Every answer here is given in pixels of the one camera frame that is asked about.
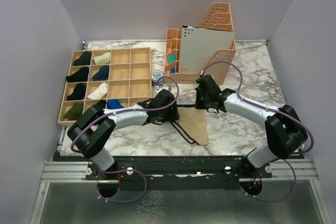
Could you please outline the beige underwear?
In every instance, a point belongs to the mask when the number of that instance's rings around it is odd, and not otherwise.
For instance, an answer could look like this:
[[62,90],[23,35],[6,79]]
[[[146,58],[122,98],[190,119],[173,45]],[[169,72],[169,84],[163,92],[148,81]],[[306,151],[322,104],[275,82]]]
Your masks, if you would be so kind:
[[205,113],[193,106],[179,106],[177,108],[180,118],[172,121],[171,125],[180,136],[189,144],[208,145],[208,132]]

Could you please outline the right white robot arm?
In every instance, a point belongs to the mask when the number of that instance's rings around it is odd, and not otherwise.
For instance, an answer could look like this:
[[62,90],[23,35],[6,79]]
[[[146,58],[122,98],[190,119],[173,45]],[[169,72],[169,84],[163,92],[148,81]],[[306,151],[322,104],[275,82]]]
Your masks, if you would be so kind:
[[196,109],[239,115],[265,129],[267,143],[242,158],[241,171],[246,177],[254,177],[269,162],[288,158],[308,139],[293,107],[267,107],[232,89],[221,90],[209,74],[199,77],[196,83]]

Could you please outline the blue boxer underwear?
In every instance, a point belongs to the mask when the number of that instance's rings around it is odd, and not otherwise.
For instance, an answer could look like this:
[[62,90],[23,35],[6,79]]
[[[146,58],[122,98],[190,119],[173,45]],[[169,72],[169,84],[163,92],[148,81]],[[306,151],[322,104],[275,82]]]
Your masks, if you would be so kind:
[[106,102],[107,109],[122,109],[124,106],[117,99],[111,99]]

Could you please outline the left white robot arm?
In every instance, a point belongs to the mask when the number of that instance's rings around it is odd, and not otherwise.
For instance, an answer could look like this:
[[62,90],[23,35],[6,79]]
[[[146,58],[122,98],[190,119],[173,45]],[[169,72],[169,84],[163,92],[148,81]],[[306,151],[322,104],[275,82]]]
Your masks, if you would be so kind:
[[169,121],[170,113],[175,114],[176,108],[176,96],[165,89],[153,99],[128,108],[108,110],[93,105],[68,130],[71,149],[95,163],[102,178],[110,179],[115,175],[116,166],[105,144],[112,132],[130,126]]

